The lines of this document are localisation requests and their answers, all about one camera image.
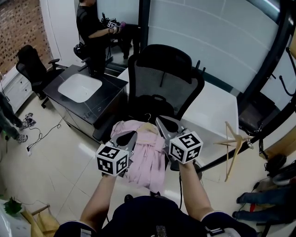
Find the black countertop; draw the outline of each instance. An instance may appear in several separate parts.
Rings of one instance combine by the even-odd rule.
[[[73,112],[86,122],[94,124],[113,99],[124,89],[127,82],[110,75],[93,76],[102,86],[85,102],[77,103],[58,92],[59,86],[74,74],[90,76],[88,69],[78,72],[80,67],[72,65],[57,76],[43,91],[58,104]]]

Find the clothes hanger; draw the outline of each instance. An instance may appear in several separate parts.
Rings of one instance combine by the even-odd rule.
[[[243,144],[244,141],[246,141],[247,139],[249,139],[250,137],[242,137],[241,135],[239,134],[236,134],[232,127],[230,126],[230,124],[228,122],[225,122],[225,125],[226,125],[226,140],[223,140],[223,141],[220,141],[220,142],[217,142],[217,143],[214,143],[214,144],[220,144],[220,145],[226,145],[226,149],[227,149],[227,154],[226,154],[226,179],[225,179],[225,182],[227,182],[227,180],[229,179],[230,177],[230,174],[231,174],[231,171],[232,171],[232,168],[234,167],[234,162],[236,160],[236,157],[241,149],[241,146]],[[228,140],[228,130],[230,130],[230,133],[232,134],[232,136],[234,137],[234,139],[232,140]],[[228,170],[228,159],[229,159],[229,150],[228,150],[228,147],[229,146],[233,146],[233,145],[230,145],[229,143],[234,143],[236,142],[236,146],[235,146],[235,151],[234,151],[234,156],[233,156],[233,159],[232,159],[232,162],[231,162],[231,165],[230,165],[230,168]]]
[[[151,124],[149,123],[149,120],[151,118],[150,113],[146,113],[145,115],[149,114],[150,117],[148,118],[148,122],[144,123],[141,127],[137,129],[138,132],[143,132],[143,131],[150,131],[156,135],[158,135],[158,130]]]

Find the person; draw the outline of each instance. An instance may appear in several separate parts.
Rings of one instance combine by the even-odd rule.
[[[232,216],[247,221],[288,223],[296,219],[295,200],[295,183],[259,193],[243,193],[237,198],[236,203],[275,206],[257,212],[238,211],[234,212]]]
[[[6,96],[0,92],[0,127],[5,131],[5,133],[17,140],[18,143],[24,143],[28,139],[28,135],[20,134],[14,127],[12,127],[7,119],[16,125],[20,130],[23,130],[22,121],[15,116],[11,105],[8,103]]]
[[[110,45],[108,35],[117,33],[117,29],[106,28],[98,19],[96,0],[79,0],[76,24],[78,32],[87,47],[94,70],[104,74],[106,48]]]
[[[215,212],[192,162],[180,164],[184,202],[188,215],[164,197],[126,196],[112,220],[104,227],[116,177],[104,175],[87,203],[80,222],[62,224],[61,236],[213,236],[255,237],[256,231],[223,212]]]

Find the white cabinet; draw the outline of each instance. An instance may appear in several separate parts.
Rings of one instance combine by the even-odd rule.
[[[1,80],[1,84],[4,94],[8,98],[14,112],[16,112],[33,93],[29,80],[21,75],[15,67],[4,76]]]

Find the white desk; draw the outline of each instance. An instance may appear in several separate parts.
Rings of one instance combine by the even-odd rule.
[[[129,82],[128,69],[118,78]],[[127,85],[127,93],[129,92],[130,87]],[[229,122],[237,134],[239,132],[236,97],[205,82],[203,90],[189,106],[181,121],[202,139],[201,159],[208,164],[226,153],[224,146],[213,144],[226,138],[225,121]]]

